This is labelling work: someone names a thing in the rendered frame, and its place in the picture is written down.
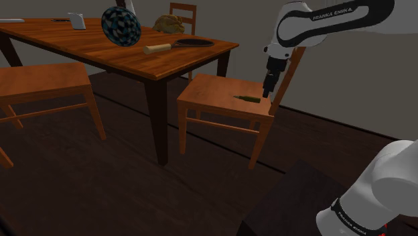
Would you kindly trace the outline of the wooden chair with backrest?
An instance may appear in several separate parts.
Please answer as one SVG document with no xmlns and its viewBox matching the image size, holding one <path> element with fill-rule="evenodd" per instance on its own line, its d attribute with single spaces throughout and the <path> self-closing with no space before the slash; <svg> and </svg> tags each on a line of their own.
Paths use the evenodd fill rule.
<svg viewBox="0 0 418 236">
<path fill-rule="evenodd" d="M 273 100 L 269 97 L 262 98 L 259 103 L 240 100 L 236 96 L 246 95 L 259 98 L 263 93 L 261 82 L 197 74 L 177 98 L 180 153 L 184 154 L 186 150 L 186 127 L 188 122 L 251 133 L 257 136 L 249 162 L 249 168 L 253 169 L 273 124 L 277 108 L 304 52 L 304 47 L 293 50 L 289 68 L 275 98 Z M 250 121 L 251 124 L 249 128 L 242 128 L 205 121 L 200 118 L 201 112 L 244 119 Z"/>
</svg>

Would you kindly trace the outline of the wooden chair behind table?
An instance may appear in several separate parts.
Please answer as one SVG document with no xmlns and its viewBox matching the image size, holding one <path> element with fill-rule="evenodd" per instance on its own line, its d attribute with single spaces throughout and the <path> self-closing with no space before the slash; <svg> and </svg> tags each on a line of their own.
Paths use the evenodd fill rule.
<svg viewBox="0 0 418 236">
<path fill-rule="evenodd" d="M 169 13 L 180 14 L 182 21 L 191 26 L 191 34 L 193 36 L 196 35 L 196 5 L 171 2 L 169 4 Z"/>
</svg>

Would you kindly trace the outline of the tan crumpled lump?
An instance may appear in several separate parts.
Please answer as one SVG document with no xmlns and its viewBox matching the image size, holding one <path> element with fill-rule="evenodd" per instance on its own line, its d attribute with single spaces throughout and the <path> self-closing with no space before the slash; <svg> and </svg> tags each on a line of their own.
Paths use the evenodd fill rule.
<svg viewBox="0 0 418 236">
<path fill-rule="evenodd" d="M 170 14 L 164 14 L 160 16 L 155 21 L 153 29 L 166 34 L 182 34 L 185 31 L 182 18 L 180 16 Z"/>
</svg>

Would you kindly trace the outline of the wooden dining table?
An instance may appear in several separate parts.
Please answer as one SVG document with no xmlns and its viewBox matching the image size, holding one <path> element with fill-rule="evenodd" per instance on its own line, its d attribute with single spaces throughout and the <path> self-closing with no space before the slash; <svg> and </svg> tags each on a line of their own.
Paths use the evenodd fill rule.
<svg viewBox="0 0 418 236">
<path fill-rule="evenodd" d="M 85 29 L 69 22 L 29 18 L 22 23 L 0 23 L 0 51 L 10 66 L 21 66 L 12 40 L 53 52 L 97 68 L 140 81 L 145 85 L 147 105 L 159 165 L 167 155 L 167 82 L 214 60 L 217 76 L 226 76 L 230 51 L 239 44 L 215 40 L 202 48 L 174 48 L 146 55 L 144 46 L 172 43 L 185 34 L 165 34 L 141 28 L 140 40 L 130 47 L 112 43 L 103 33 L 99 18 L 86 18 Z"/>
</svg>

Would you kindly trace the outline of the blue patterned ball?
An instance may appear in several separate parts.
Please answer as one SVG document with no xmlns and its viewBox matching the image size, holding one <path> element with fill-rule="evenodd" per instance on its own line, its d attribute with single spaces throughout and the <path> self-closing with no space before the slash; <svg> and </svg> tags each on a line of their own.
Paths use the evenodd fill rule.
<svg viewBox="0 0 418 236">
<path fill-rule="evenodd" d="M 124 7 L 109 7 L 101 17 L 105 36 L 122 47 L 135 45 L 141 37 L 141 24 L 136 15 Z"/>
</svg>

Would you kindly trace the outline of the white cup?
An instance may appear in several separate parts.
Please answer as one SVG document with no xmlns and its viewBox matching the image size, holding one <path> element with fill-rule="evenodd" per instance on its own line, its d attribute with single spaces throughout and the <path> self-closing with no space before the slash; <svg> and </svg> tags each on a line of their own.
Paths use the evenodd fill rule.
<svg viewBox="0 0 418 236">
<path fill-rule="evenodd" d="M 68 13 L 68 16 L 74 30 L 86 29 L 82 13 Z"/>
</svg>

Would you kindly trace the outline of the wooden chair leg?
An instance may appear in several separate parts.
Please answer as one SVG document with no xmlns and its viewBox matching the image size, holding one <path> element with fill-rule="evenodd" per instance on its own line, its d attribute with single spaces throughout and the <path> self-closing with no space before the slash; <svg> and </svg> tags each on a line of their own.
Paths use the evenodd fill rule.
<svg viewBox="0 0 418 236">
<path fill-rule="evenodd" d="M 12 168 L 14 166 L 13 162 L 9 159 L 8 155 L 0 147 L 0 164 L 4 168 Z"/>
</svg>

